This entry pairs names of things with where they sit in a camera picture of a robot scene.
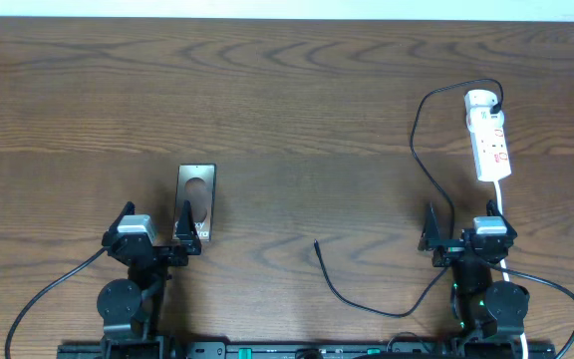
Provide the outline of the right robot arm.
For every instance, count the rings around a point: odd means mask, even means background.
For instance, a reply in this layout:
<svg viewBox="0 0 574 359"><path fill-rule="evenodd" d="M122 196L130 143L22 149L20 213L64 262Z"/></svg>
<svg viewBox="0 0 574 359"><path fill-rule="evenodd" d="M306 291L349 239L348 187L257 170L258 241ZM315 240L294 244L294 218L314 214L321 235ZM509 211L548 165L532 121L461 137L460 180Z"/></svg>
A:
<svg viewBox="0 0 574 359"><path fill-rule="evenodd" d="M521 356L517 345L524 333L529 292L514 282L493 280L491 274L516 237L492 201L486 205L486 215L476 217L473 227L464 229L458 239L442 236L433 207L427 208L418 249L432 253L434 267L452 272L451 307L461 325L461 332L448 340L453 354Z"/></svg>

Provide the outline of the bronze Galaxy smartphone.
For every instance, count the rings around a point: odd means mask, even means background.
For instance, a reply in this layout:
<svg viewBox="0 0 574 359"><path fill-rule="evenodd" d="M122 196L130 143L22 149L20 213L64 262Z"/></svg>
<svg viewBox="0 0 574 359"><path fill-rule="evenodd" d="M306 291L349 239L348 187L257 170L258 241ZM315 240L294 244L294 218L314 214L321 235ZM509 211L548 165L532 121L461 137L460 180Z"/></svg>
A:
<svg viewBox="0 0 574 359"><path fill-rule="evenodd" d="M211 241L216 190L216 164L182 164L178 167L174 225L177 225L183 203L188 200L198 238Z"/></svg>

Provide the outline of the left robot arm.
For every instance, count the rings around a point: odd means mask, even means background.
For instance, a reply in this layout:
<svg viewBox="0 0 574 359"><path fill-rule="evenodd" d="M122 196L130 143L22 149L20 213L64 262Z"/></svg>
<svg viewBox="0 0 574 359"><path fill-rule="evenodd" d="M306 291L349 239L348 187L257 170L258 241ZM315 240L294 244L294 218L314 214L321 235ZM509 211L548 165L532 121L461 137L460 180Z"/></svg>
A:
<svg viewBox="0 0 574 359"><path fill-rule="evenodd" d="M108 256L128 268L128 276L109 282L100 292L97 309L104 320L103 358L182 358L183 348L158 332L168 270L188 265L202 246L191 204L182 204L174 235L179 243L155 245L151 218L137 214L127 202L102 238Z"/></svg>

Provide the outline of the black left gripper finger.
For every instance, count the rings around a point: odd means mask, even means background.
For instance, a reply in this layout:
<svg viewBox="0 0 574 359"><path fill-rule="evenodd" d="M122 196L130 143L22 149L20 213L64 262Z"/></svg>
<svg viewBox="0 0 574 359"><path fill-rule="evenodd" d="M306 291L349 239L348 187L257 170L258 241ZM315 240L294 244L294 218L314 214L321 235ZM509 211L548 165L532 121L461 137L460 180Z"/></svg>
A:
<svg viewBox="0 0 574 359"><path fill-rule="evenodd" d="M188 255L201 255L202 244L193 221L191 203L185 200L176 222L174 237Z"/></svg>
<svg viewBox="0 0 574 359"><path fill-rule="evenodd" d="M118 232L118 227L119 227L121 221L123 220L123 218L127 215L134 215L134 214L135 214L135 205L131 201L128 201L125 204L125 206L123 207L123 209L121 210L118 217L114 220L114 222L109 227L109 233L116 234Z"/></svg>

